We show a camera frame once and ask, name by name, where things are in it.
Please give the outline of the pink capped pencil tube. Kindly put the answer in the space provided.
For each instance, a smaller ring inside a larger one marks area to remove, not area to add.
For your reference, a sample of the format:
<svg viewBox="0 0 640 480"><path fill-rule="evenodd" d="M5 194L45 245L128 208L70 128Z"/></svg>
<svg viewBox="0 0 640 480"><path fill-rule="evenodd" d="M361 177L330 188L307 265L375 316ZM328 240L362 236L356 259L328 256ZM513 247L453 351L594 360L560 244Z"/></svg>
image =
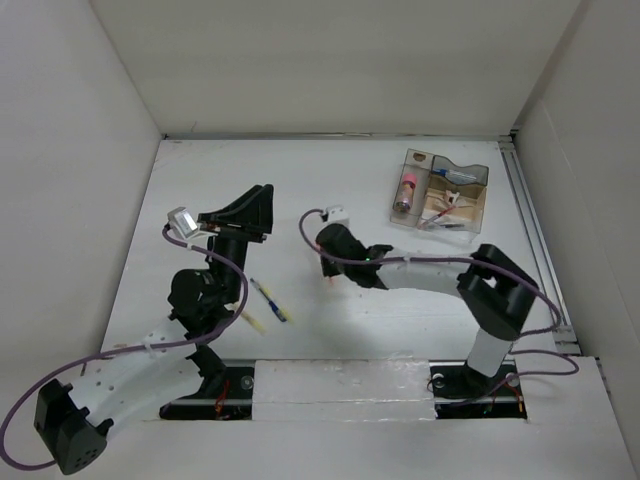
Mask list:
<svg viewBox="0 0 640 480"><path fill-rule="evenodd" d="M406 173L402 176L398 187L393 209L399 213L409 213L414 200L414 193L417 186L417 176L413 173Z"/></svg>

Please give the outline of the dark blue pen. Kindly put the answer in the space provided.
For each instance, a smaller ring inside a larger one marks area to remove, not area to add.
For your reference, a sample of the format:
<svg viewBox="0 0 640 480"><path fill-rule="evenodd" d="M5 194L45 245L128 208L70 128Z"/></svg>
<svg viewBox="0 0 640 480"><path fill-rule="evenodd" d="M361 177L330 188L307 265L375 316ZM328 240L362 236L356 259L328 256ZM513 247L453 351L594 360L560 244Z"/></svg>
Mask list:
<svg viewBox="0 0 640 480"><path fill-rule="evenodd" d="M249 282L251 286L260 294L260 296L264 299L264 301L269 306L271 312L276 316L276 318L282 323L290 323L291 318L288 312L283 309L279 303L275 300L273 295L255 278L250 278Z"/></svg>

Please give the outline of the red pen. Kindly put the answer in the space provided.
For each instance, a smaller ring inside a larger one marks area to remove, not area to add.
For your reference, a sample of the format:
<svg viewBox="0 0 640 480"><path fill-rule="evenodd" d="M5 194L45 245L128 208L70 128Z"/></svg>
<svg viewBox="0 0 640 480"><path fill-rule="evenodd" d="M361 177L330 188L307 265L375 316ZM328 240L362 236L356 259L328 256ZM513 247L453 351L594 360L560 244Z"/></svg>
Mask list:
<svg viewBox="0 0 640 480"><path fill-rule="evenodd" d="M448 213L452 212L456 207L452 206L450 208L447 208L439 213L437 213L436 215L433 215L432 217L428 218L425 223L430 224L430 223L434 223L436 220L438 220L439 218L447 215Z"/></svg>

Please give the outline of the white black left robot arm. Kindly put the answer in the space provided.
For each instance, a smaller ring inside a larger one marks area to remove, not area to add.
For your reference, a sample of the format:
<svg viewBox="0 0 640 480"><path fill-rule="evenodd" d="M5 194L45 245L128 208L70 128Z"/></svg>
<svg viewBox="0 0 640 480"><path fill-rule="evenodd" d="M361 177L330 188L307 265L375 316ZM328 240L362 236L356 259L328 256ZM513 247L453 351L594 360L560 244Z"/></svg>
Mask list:
<svg viewBox="0 0 640 480"><path fill-rule="evenodd" d="M202 254L206 265L174 274L169 314L138 343L106 353L92 374L67 384L52 378L39 388L34 427L62 474L89 466L147 411L193 389L205 397L220 390L226 366L210 344L246 306L247 251L272 232L273 196L273 185L255 185L217 211L168 213L164 239Z"/></svg>

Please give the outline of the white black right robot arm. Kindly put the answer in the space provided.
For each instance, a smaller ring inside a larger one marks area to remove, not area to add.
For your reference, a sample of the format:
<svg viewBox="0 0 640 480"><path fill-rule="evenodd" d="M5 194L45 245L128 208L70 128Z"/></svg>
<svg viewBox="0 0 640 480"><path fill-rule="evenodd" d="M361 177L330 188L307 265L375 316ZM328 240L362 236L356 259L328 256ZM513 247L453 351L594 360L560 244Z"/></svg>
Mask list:
<svg viewBox="0 0 640 480"><path fill-rule="evenodd" d="M323 228L315 246L326 277L344 276L364 289L439 296L466 309L476 336L461 367L436 375L433 384L443 387L443 397L471 399L497 384L538 293L537 282L499 248L482 244L470 254L446 257L366 246L341 224Z"/></svg>

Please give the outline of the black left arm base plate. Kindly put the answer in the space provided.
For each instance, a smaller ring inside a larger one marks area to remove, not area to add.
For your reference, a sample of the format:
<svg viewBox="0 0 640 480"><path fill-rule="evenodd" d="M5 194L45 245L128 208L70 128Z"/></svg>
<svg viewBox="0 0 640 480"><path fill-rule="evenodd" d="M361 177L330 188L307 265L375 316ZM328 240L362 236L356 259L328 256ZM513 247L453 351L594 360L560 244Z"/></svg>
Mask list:
<svg viewBox="0 0 640 480"><path fill-rule="evenodd" d="M232 362L219 386L206 393L204 386L192 395L174 400L159 410L162 420L244 421L252 419L255 364Z"/></svg>

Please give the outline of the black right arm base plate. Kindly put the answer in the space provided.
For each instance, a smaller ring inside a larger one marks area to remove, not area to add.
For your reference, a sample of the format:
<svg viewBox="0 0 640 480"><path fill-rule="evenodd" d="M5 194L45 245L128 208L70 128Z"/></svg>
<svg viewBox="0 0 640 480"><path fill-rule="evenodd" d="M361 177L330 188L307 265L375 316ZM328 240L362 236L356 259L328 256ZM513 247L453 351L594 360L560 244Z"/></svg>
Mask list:
<svg viewBox="0 0 640 480"><path fill-rule="evenodd" d="M427 383L433 394L437 420L522 419L527 415L524 394L513 363L485 377L462 363L430 366Z"/></svg>

